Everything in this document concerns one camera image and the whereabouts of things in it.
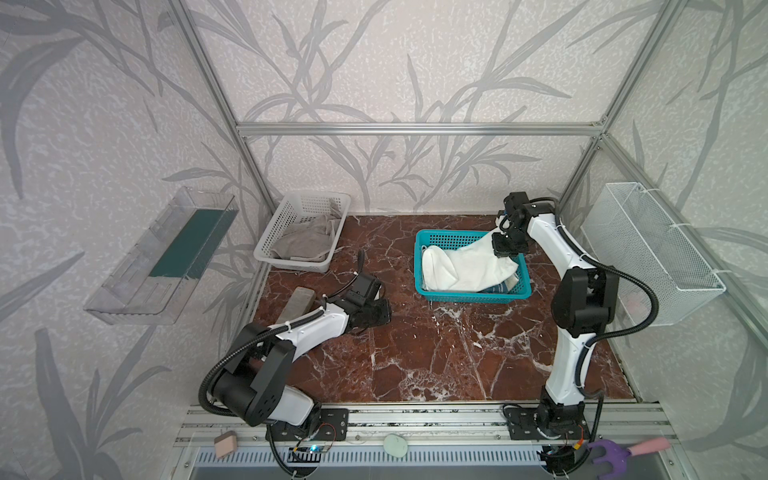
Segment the white towel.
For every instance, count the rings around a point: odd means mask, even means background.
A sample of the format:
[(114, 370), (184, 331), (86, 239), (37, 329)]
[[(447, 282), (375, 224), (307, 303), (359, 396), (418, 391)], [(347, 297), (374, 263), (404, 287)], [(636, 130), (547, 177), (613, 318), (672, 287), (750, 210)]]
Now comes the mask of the white towel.
[(494, 231), (457, 250), (445, 250), (436, 245), (423, 248), (424, 288), (429, 291), (481, 292), (510, 277), (519, 280), (518, 263), (494, 255), (491, 245)]

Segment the blue beige Doraemon towel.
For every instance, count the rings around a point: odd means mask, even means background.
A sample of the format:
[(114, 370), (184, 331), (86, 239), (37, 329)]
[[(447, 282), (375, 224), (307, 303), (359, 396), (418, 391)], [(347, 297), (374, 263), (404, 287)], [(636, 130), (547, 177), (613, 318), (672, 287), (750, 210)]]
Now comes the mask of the blue beige Doraemon towel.
[(511, 295), (511, 294), (518, 293), (520, 289), (521, 289), (520, 281), (516, 277), (514, 278), (510, 277), (499, 284), (496, 284), (494, 286), (491, 286), (489, 288), (482, 290), (481, 294)]

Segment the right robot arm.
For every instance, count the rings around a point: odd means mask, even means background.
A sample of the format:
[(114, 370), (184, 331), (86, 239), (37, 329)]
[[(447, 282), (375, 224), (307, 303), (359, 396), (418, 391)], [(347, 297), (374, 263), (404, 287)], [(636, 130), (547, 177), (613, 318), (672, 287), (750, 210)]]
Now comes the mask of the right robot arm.
[[(624, 337), (650, 327), (657, 319), (660, 302), (644, 281), (595, 259), (577, 243), (559, 216), (553, 197), (531, 199), (512, 192), (497, 215), (498, 230), (492, 234), (496, 256), (511, 258), (528, 251), (535, 242), (560, 275), (551, 303), (558, 330), (553, 370), (543, 387), (535, 420), (542, 431), (559, 431), (581, 423), (587, 399), (603, 394), (586, 390), (589, 363), (597, 343)], [(637, 325), (609, 331), (617, 312), (620, 282), (638, 287), (650, 301), (646, 318)]]

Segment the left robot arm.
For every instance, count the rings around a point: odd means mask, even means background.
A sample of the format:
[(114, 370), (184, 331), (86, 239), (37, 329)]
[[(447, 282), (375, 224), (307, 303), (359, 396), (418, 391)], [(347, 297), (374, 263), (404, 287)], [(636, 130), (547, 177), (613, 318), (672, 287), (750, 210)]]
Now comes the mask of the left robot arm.
[(270, 326), (249, 323), (205, 374), (198, 403), (208, 413), (247, 425), (287, 426), (301, 435), (321, 425), (321, 403), (288, 385), (293, 364), (322, 343), (390, 323), (384, 284), (362, 271), (334, 294)]

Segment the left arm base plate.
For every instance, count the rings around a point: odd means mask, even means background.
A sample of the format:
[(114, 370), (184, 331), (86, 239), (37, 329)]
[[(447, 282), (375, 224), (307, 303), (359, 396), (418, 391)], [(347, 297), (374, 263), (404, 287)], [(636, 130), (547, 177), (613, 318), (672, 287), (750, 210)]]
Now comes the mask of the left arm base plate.
[(320, 441), (344, 441), (349, 427), (350, 410), (321, 407), (310, 413), (308, 419), (295, 426), (284, 421), (269, 425), (271, 437), (276, 441), (312, 439)]

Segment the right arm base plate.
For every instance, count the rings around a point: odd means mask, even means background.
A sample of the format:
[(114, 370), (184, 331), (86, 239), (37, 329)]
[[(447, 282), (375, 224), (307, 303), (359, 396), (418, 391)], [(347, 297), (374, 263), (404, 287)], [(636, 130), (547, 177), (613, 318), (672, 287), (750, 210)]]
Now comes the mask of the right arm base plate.
[(587, 440), (590, 435), (583, 403), (571, 406), (541, 403), (536, 407), (508, 403), (502, 407), (502, 415), (512, 440)]

